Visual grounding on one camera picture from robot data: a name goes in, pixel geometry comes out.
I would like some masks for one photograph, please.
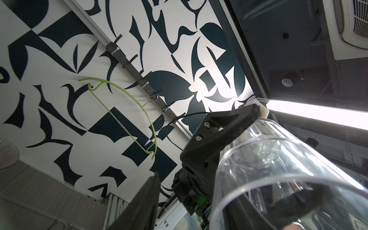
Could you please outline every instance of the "fluorescent light tube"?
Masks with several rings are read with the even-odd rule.
[[[270,100],[267,109],[368,130],[368,113],[282,100]]]

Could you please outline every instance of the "green wire hanger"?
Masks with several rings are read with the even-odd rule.
[[[139,103],[139,101],[137,101],[137,99],[135,99],[130,93],[128,93],[126,90],[124,90],[122,87],[110,82],[110,81],[107,81],[107,80],[104,80],[104,79],[101,79],[101,78],[94,78],[94,77],[88,77],[88,78],[82,78],[82,79],[79,79],[78,81],[85,81],[85,80],[97,80],[97,81],[100,81],[101,83],[94,89],[91,88],[91,83],[88,83],[88,90],[92,93],[93,96],[95,96],[95,98],[105,107],[105,109],[111,114],[111,116],[113,116],[113,118],[117,121],[117,123],[120,125],[121,128],[123,128],[123,130],[138,144],[139,147],[141,147],[141,149],[147,153],[147,154],[152,154],[152,159],[155,157],[156,155],[156,152],[157,152],[157,138],[156,138],[156,131],[155,131],[155,128],[152,124],[152,121],[151,121],[151,118],[149,117],[147,111],[144,109],[144,106],[147,104],[145,103],[144,105],[141,105]],[[147,149],[144,149],[135,139],[134,137],[129,133],[129,131],[123,126],[123,124],[114,116],[114,114],[112,114],[112,112],[103,104],[103,102],[93,93],[93,91],[95,91],[96,89],[98,89],[103,83],[107,83],[107,84],[110,84],[112,86],[115,86],[116,88],[120,89],[121,91],[123,91],[124,93],[126,93],[129,97],[131,97],[140,107],[141,109],[143,110],[143,112],[146,114],[149,122],[151,123],[151,127],[152,127],[152,132],[153,132],[153,136],[155,137],[155,141],[154,143],[152,143]],[[148,151],[153,145],[155,145],[155,151]]]

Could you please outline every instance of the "wall mural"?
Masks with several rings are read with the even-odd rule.
[[[235,109],[253,94],[207,0],[77,0],[172,110]],[[195,132],[205,115],[182,122]]]
[[[171,108],[184,112],[237,108],[252,90],[206,0],[78,0],[106,35]],[[171,193],[188,141],[153,103],[145,106],[156,130],[152,160],[88,92],[83,77],[110,80],[150,100],[62,0],[0,1],[0,137],[23,162],[101,200],[113,192],[130,201],[159,172],[160,202]],[[95,91],[136,141],[153,140],[143,111],[121,91]],[[182,121],[194,132],[203,116]]]

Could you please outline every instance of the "ceiling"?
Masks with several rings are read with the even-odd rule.
[[[276,0],[265,8],[277,7],[252,13],[264,2],[230,0],[271,98],[368,112],[368,58],[333,58],[322,0]],[[284,78],[291,79],[293,86],[283,85]],[[276,118],[287,129],[296,127],[368,148],[365,130],[283,113],[276,113]],[[346,149],[324,150],[351,164],[339,157]],[[368,151],[361,157],[353,166],[367,170]]]

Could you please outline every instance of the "transparent plastic cup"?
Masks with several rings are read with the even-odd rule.
[[[258,119],[222,150],[211,230],[367,226],[367,190],[274,121]]]

